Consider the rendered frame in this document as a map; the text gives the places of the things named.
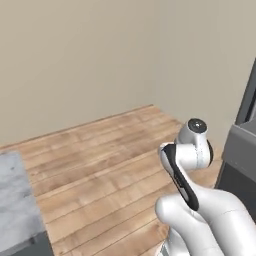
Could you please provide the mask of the grey fridge drawer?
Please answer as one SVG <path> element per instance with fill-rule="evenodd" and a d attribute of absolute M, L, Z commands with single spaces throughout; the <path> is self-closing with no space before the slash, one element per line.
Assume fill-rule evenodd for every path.
<path fill-rule="evenodd" d="M 222 158 L 247 177 L 256 180 L 256 119 L 231 126 Z"/>

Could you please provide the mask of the grey stone counter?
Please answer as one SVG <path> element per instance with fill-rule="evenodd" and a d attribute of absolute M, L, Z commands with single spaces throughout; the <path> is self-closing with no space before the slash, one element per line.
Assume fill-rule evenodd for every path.
<path fill-rule="evenodd" d="M 0 153 L 0 256 L 54 256 L 18 152 Z"/>

